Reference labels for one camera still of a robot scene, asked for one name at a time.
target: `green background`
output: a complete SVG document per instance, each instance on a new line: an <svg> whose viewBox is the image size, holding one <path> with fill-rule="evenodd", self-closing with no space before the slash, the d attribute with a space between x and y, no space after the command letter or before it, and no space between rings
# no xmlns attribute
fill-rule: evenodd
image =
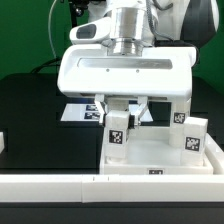
<svg viewBox="0 0 224 224"><path fill-rule="evenodd" d="M47 32L53 0L10 0L0 4L0 78L28 73L53 58ZM224 94L224 1L217 0L220 25L217 35L200 49L200 63L193 75L203 78ZM58 0L52 18L52 36L58 56L69 47L69 6ZM44 69L43 72L55 72Z"/></svg>

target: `qr code sticker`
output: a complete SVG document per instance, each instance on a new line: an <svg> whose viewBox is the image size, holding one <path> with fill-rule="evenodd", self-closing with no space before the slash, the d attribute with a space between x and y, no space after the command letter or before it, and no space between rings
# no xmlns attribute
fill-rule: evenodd
<svg viewBox="0 0 224 224"><path fill-rule="evenodd" d="M96 105L90 104L86 105L86 111L98 111Z"/></svg>
<svg viewBox="0 0 224 224"><path fill-rule="evenodd" d="M174 123L183 124L184 121L185 121L185 114L184 113L174 113Z"/></svg>
<svg viewBox="0 0 224 224"><path fill-rule="evenodd" d="M100 119L100 114L99 113L92 113L92 112L87 112L85 113L85 120L99 120Z"/></svg>
<svg viewBox="0 0 224 224"><path fill-rule="evenodd" d="M122 144L123 143L123 132L110 130L109 142L114 143L114 144Z"/></svg>
<svg viewBox="0 0 224 224"><path fill-rule="evenodd" d="M163 175L163 170L149 170L150 175Z"/></svg>
<svg viewBox="0 0 224 224"><path fill-rule="evenodd" d="M187 137L186 138L185 149L199 152L199 149L200 149L200 139Z"/></svg>

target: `black table surface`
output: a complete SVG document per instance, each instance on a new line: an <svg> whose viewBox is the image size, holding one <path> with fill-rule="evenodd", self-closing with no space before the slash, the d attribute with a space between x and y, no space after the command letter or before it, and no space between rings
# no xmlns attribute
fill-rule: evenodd
<svg viewBox="0 0 224 224"><path fill-rule="evenodd" d="M0 81L1 174L98 173L103 128L60 122L69 99L54 74L13 74ZM150 108L166 124L169 105ZM224 148L224 96L193 78L191 116L208 118L208 133ZM0 223L223 223L224 203L0 204Z"/></svg>

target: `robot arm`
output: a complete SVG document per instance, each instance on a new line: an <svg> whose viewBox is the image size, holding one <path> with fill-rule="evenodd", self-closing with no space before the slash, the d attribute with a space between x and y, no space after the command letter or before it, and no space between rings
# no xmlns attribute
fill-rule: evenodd
<svg viewBox="0 0 224 224"><path fill-rule="evenodd" d="M171 104L168 148L182 150L184 138L197 139L192 144L204 142L207 123L201 125L203 133L195 132L190 138L187 132L185 136L184 122L190 115L194 45L201 47L215 35L216 1L107 0L91 4L90 22L71 30L73 46L63 56L58 86L68 97L95 99L100 123L105 124L102 155L106 163L126 163L127 152L133 149L129 129L140 126L149 101ZM176 40L189 44L186 47ZM130 100L138 103L134 114L129 111ZM152 130L151 135L158 137ZM146 151L152 147L151 140L147 142ZM203 147L196 156L200 165Z"/></svg>
<svg viewBox="0 0 224 224"><path fill-rule="evenodd" d="M118 12L118 9L121 10L122 8L132 8L132 10L129 12L125 10ZM125 21L122 20L123 16L126 16L125 18L127 19L136 18L135 22L138 27L141 27L142 23L147 27L149 23L148 18L150 16L149 12L152 12L153 21L156 25L156 32L154 30L151 31L154 31L153 34L156 36L157 40L164 39L163 35L156 35L156 33L160 33L165 34L165 36L172 37L175 40L190 42L197 47L202 47L215 35L219 23L219 13L216 0L108 0L107 2L101 1L100 4L93 4L90 2L88 9L89 22L90 24L96 25L94 28L95 36L93 36L93 31L91 31L93 26L91 27L89 24L75 28L70 34L73 44L96 43L99 42L99 36L103 39L106 39L109 36L114 38L111 32L108 32L108 35L105 35L105 32L102 32L102 27L106 27L102 26L99 20L103 17L109 17L112 20L109 23L104 21L106 24L113 24L114 22L116 24L118 23L116 27L117 32L121 32L120 30L128 32L128 28L125 28ZM137 9L147 12L144 19L141 18L139 15L140 11ZM83 32L86 34L89 33L90 36L86 38L88 40L85 40L85 38L80 39L76 35L77 32L79 34Z"/></svg>

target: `white cable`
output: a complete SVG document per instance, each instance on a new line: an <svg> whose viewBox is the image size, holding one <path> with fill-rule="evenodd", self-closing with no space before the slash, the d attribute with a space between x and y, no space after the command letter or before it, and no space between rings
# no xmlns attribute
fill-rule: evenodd
<svg viewBox="0 0 224 224"><path fill-rule="evenodd" d="M49 12L49 16L48 16L48 36L49 36L51 50L52 50L52 53L54 55L54 58L57 58L57 55L56 55L56 52L55 52L55 49L54 49L54 44L53 44L52 36L51 36L51 19L52 19L52 14L53 14L53 11L54 11L54 8L55 8L55 5L56 5L57 1L58 0L54 0L53 4L51 6L50 12Z"/></svg>

